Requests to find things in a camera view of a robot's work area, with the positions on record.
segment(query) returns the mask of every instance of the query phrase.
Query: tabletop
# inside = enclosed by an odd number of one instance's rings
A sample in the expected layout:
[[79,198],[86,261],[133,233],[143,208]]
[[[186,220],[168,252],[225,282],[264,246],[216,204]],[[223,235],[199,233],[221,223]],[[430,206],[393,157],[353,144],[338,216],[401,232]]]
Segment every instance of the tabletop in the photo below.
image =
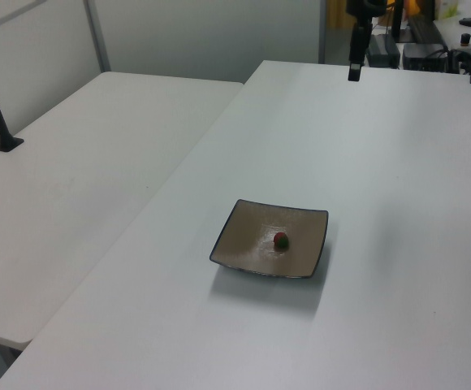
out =
[[104,73],[0,153],[0,344],[28,344],[241,86]]
[[[362,72],[264,62],[0,390],[471,388],[471,85]],[[312,279],[209,261],[239,198],[329,211]]]

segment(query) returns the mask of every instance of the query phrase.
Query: square plate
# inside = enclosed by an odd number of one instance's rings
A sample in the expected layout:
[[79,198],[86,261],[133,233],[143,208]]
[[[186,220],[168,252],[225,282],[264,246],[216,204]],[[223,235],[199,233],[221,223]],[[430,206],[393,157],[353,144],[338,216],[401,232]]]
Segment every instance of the square plate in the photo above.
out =
[[[293,209],[240,199],[235,204],[210,254],[225,267],[283,278],[310,278],[317,269],[326,239],[329,213]],[[274,246],[285,232],[286,249]]]

